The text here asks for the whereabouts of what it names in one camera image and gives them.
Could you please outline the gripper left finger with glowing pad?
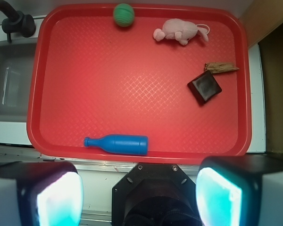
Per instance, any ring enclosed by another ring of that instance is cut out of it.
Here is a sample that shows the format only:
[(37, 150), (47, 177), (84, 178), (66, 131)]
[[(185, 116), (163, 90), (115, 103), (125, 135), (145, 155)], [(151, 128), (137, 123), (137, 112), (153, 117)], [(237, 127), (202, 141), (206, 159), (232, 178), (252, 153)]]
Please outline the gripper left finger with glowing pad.
[(83, 182), (62, 162), (0, 162), (0, 226), (77, 226)]

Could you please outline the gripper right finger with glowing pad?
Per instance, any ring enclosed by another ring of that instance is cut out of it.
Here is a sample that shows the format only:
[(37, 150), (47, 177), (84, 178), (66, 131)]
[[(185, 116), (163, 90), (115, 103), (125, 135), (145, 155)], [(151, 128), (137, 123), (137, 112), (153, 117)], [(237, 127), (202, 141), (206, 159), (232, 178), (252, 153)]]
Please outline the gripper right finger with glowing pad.
[(205, 158), (196, 201), (206, 226), (283, 226), (283, 155)]

